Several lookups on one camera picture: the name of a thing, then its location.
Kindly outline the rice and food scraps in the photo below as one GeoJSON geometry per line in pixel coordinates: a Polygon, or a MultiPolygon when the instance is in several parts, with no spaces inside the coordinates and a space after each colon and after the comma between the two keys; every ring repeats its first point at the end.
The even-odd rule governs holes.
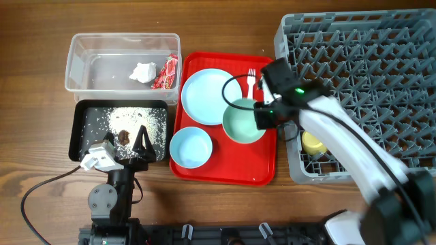
{"type": "Polygon", "coordinates": [[[130,159],[136,156],[134,143],[140,127],[145,126],[157,160],[161,161],[166,155],[167,115],[164,108],[88,108],[80,136],[79,158],[83,158],[94,142],[111,132],[117,157],[130,159]]]}

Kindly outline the mint green bowl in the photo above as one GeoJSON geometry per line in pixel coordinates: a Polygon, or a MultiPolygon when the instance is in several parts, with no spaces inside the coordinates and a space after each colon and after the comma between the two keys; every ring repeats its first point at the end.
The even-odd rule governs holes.
{"type": "Polygon", "coordinates": [[[250,108],[250,110],[241,110],[228,106],[223,114],[222,126],[225,134],[234,142],[239,144],[251,144],[258,141],[266,132],[265,129],[258,129],[254,111],[256,100],[253,99],[237,99],[233,102],[242,108],[250,108]]]}

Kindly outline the white plastic fork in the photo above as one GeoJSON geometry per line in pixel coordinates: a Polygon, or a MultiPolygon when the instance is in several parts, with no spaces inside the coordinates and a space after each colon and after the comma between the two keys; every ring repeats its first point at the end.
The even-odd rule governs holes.
{"type": "Polygon", "coordinates": [[[247,98],[248,99],[253,99],[253,88],[255,86],[255,83],[256,83],[255,69],[250,69],[248,71],[248,76],[247,76],[247,85],[248,85],[247,98]]]}

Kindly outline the light blue bowl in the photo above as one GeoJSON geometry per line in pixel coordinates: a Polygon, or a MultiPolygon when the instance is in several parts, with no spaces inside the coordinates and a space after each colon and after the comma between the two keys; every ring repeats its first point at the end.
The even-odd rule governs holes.
{"type": "Polygon", "coordinates": [[[209,134],[198,127],[185,127],[177,131],[170,141],[170,155],[180,167],[195,169],[211,157],[213,143],[209,134]]]}

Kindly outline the yellow plastic cup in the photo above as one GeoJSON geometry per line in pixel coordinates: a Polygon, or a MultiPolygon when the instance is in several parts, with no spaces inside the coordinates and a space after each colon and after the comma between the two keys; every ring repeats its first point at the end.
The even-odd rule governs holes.
{"type": "Polygon", "coordinates": [[[309,155],[324,154],[328,151],[327,147],[308,131],[302,134],[302,147],[309,155]]]}

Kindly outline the light blue plate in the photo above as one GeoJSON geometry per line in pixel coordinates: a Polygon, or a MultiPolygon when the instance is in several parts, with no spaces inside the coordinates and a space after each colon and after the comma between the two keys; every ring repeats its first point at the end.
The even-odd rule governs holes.
{"type": "Polygon", "coordinates": [[[232,75],[221,69],[202,69],[183,85],[181,103],[188,116],[202,125],[220,125],[228,107],[222,88],[232,75]]]}

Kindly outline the white napkin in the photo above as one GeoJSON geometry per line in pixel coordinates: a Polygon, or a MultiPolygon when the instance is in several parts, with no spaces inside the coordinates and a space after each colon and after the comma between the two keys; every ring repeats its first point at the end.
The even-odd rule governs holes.
{"type": "Polygon", "coordinates": [[[149,83],[156,78],[156,64],[151,63],[137,63],[136,68],[133,70],[129,79],[136,80],[140,83],[149,83]]]}

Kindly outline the red ketchup packet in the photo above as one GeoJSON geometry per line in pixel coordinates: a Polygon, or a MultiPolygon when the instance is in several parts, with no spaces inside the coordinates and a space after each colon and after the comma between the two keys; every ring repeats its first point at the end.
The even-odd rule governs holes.
{"type": "Polygon", "coordinates": [[[155,79],[151,89],[171,89],[175,73],[176,73],[176,65],[178,63],[178,57],[175,54],[170,54],[161,71],[159,72],[158,77],[155,79]]]}

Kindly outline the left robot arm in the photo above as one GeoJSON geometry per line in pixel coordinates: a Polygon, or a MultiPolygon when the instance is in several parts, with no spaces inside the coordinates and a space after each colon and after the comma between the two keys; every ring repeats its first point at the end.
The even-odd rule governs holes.
{"type": "Polygon", "coordinates": [[[149,244],[145,228],[137,218],[131,217],[134,187],[140,184],[136,172],[149,168],[157,160],[146,127],[142,125],[132,150],[136,156],[120,160],[114,148],[114,136],[107,133],[104,139],[92,145],[82,160],[81,166],[90,170],[106,172],[107,183],[96,186],[88,197],[92,225],[89,231],[82,230],[78,244],[149,244]]]}

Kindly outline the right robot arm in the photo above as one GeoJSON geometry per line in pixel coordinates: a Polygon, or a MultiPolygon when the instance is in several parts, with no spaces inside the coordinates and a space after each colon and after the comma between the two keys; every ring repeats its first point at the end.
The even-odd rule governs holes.
{"type": "Polygon", "coordinates": [[[260,70],[259,88],[272,98],[255,103],[258,129],[291,120],[318,139],[349,172],[368,205],[340,211],[324,223],[331,244],[428,244],[435,232],[435,185],[372,140],[319,80],[303,82],[285,58],[260,70]]]}

